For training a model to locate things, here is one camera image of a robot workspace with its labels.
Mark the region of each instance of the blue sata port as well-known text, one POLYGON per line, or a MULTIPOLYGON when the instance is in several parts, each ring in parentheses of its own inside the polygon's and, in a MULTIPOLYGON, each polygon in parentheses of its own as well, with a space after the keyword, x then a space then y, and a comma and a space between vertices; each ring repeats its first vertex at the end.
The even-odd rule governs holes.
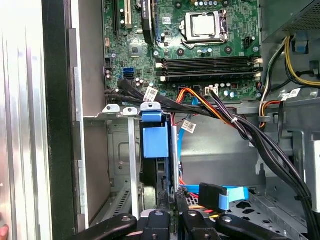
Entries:
POLYGON ((132 79, 135 77, 135 68, 134 67, 124 67, 122 70, 122 75, 126 79, 132 79))
POLYGON ((122 70, 123 75, 125 74, 135 74, 135 68, 134 67, 124 67, 122 70))

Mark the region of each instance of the screw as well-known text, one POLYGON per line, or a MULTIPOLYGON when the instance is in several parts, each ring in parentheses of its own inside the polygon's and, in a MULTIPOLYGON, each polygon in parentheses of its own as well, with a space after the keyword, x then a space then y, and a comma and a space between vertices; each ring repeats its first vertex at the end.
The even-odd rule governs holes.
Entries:
POLYGON ((155 213, 155 215, 157 215, 157 216, 163 216, 164 213, 163 213, 162 211, 157 211, 157 212, 155 213))
POLYGON ((227 223, 231 223, 232 222, 232 219, 230 217, 228 217, 228 216, 223 216, 222 220, 227 222, 227 223))
POLYGON ((131 221, 131 218, 129 218, 128 216, 124 216, 122 218, 122 222, 129 222, 129 221, 131 221))
POLYGON ((197 215, 197 213, 195 211, 189 211, 188 214, 191 216, 191 217, 194 217, 197 215))

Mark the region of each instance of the cpu socket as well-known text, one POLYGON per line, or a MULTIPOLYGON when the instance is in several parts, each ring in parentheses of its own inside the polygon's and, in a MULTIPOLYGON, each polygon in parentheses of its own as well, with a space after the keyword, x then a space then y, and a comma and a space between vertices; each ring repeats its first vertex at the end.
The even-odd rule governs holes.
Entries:
POLYGON ((193 48, 208 43, 228 41, 227 11, 189 12, 179 26, 185 40, 182 44, 193 48))

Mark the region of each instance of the metal mesh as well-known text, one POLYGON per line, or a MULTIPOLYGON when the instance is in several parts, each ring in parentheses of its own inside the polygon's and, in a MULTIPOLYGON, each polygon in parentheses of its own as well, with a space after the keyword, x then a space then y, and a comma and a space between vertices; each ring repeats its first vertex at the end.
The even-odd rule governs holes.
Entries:
POLYGON ((320 30, 320 2, 291 21, 283 28, 284 32, 320 30))
POLYGON ((116 215, 118 215, 118 214, 120 213, 122 207, 123 207, 124 204, 125 204, 125 201, 126 201, 128 195, 129 195, 129 193, 130 193, 130 191, 125 191, 125 193, 124 193, 124 195, 123 195, 123 197, 122 197, 122 199, 121 199, 118 207, 116 208, 116 210, 115 210, 115 212, 114 212, 114 214, 113 214, 113 217, 116 216, 116 215))

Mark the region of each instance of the cable tie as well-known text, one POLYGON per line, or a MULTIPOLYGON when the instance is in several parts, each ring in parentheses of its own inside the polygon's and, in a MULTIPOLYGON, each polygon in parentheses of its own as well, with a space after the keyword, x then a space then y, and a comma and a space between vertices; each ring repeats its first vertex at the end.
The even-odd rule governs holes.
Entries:
POLYGON ((307 200, 311 200, 312 197, 311 196, 295 196, 294 199, 296 201, 307 201, 307 200))
POLYGON ((232 119, 232 121, 231 121, 231 124, 234 124, 236 121, 238 121, 238 118, 234 118, 234 119, 232 119))

